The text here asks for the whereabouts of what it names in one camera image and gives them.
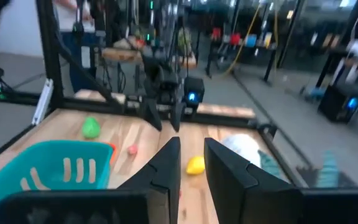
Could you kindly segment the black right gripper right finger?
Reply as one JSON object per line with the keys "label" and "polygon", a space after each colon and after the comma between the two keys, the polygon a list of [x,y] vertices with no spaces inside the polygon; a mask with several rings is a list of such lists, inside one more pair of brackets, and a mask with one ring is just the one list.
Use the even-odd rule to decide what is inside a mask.
{"label": "black right gripper right finger", "polygon": [[204,141],[219,223],[358,224],[358,189],[303,189],[279,179],[212,138]]}

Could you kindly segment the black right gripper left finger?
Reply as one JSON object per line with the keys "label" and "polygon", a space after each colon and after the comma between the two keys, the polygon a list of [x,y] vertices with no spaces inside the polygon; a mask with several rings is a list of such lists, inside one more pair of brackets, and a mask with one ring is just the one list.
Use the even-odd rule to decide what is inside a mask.
{"label": "black right gripper left finger", "polygon": [[173,137],[116,189],[30,190],[5,197],[0,224],[176,223],[180,179],[180,140]]}

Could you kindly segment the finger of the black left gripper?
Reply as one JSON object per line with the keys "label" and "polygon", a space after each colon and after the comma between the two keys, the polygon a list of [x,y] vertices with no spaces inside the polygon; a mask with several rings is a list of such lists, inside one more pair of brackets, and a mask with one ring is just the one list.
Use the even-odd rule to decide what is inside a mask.
{"label": "finger of the black left gripper", "polygon": [[146,98],[143,101],[143,119],[150,123],[156,130],[162,130],[162,122],[157,110],[155,99]]}
{"label": "finger of the black left gripper", "polygon": [[184,102],[174,104],[170,109],[170,123],[176,132],[180,130],[180,122],[185,111],[186,104]]}

